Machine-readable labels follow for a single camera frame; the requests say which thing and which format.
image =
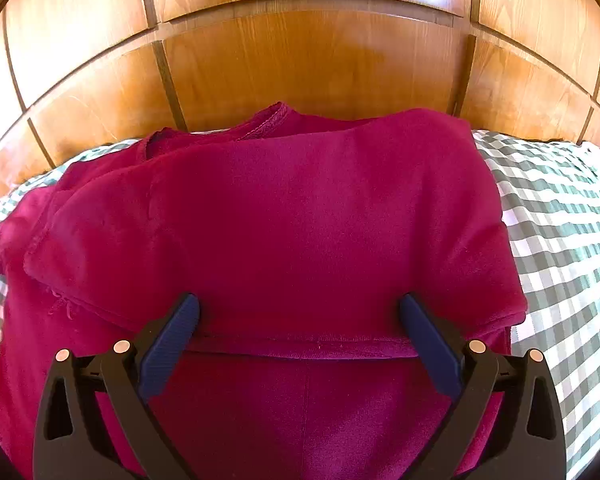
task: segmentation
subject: green and white checkered cloth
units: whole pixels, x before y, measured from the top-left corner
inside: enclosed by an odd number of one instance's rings
[[[502,198],[503,220],[529,304],[512,329],[513,353],[541,349],[552,370],[567,443],[568,480],[600,448],[600,172],[587,150],[475,131]],[[131,145],[95,148],[0,200],[0,221],[23,195],[58,181],[77,160]],[[0,277],[0,338],[7,286]]]

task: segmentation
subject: wooden headboard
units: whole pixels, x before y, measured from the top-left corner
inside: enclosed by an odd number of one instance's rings
[[[361,118],[429,107],[600,145],[596,0],[8,0],[0,196],[84,149],[225,128],[283,100]]]

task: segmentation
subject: gingham tablecloth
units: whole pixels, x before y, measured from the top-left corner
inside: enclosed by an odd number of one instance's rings
[[[571,143],[528,142],[480,130],[474,139],[500,191],[529,306],[525,322],[512,329],[512,352],[539,348],[546,356],[572,480],[600,448],[600,171],[585,148]],[[134,142],[88,150],[28,180],[0,200],[0,221],[28,190],[56,183],[73,162]],[[0,339],[6,293],[0,276]]]

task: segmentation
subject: metal pin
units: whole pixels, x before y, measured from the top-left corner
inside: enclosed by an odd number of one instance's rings
[[[69,351],[66,348],[63,348],[62,350],[59,350],[58,353],[56,354],[56,361],[58,362],[62,362],[62,361],[66,361],[69,358]]]
[[[113,351],[116,354],[123,354],[130,348],[131,348],[131,343],[129,341],[127,341],[126,339],[121,339],[115,345],[113,345]]]
[[[472,339],[469,341],[469,350],[471,350],[471,352],[483,354],[486,349],[487,346],[480,340]]]
[[[536,363],[541,363],[542,359],[544,359],[542,352],[539,351],[537,348],[533,348],[529,351],[529,357],[531,357]]]

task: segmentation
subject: red fabric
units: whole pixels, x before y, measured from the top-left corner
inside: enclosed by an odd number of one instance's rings
[[[102,352],[191,291],[200,326],[152,409],[200,478],[399,478],[448,400],[397,301],[509,351],[525,300],[501,215],[468,125],[428,110],[350,123],[279,104],[75,164],[0,225],[0,443],[30,477],[54,353]]]

